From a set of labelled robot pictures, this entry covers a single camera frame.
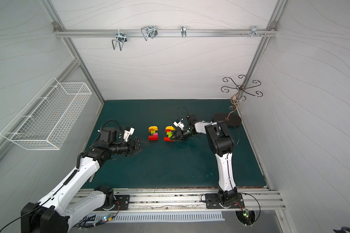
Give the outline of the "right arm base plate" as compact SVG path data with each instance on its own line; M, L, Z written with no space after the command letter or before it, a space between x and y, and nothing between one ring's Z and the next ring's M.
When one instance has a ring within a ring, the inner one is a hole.
M206 204L207 209L244 209L245 204L241 193L238 193L236 197L226 205L222 205L217 193L204 194L201 200Z

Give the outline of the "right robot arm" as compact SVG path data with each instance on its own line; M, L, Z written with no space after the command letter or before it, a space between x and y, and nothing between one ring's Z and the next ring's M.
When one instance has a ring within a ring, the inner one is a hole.
M197 120L195 115L187 116L188 124L181 120L173 122L175 132L170 141L186 141L198 134L207 136L210 150L216 157L219 181L217 198L222 208L229 208L238 197L238 189L234 181L232 157L236 146L235 140L225 121L206 122Z

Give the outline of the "yellow curved lego brick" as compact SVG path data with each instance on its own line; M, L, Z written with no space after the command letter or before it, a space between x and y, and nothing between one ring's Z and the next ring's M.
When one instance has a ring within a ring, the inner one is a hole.
M156 130L156 131L158 131L158 127L157 127L157 126L151 126L151 127L148 128L148 130L149 130L149 131L150 131L150 130Z

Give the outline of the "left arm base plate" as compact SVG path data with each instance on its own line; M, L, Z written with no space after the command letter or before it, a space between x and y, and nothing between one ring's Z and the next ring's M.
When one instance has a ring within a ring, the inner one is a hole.
M125 211L129 207L129 195L110 195L106 197L106 201L102 209L104 211Z

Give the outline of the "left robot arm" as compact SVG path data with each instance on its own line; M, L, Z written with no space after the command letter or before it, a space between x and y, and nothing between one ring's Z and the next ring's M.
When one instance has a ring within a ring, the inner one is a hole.
M111 210L118 203L112 188L99 186L82 200L71 200L108 160L114 156L133 156L143 150L143 140L131 138L134 128L101 127L97 140L78 155L74 169L37 203L21 211L23 233L67 233L93 210Z

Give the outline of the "red long lego brick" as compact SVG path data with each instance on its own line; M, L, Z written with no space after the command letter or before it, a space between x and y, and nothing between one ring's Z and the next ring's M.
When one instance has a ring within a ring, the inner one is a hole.
M171 138L169 138L169 137L164 137L164 141L175 142L174 139L171 139Z

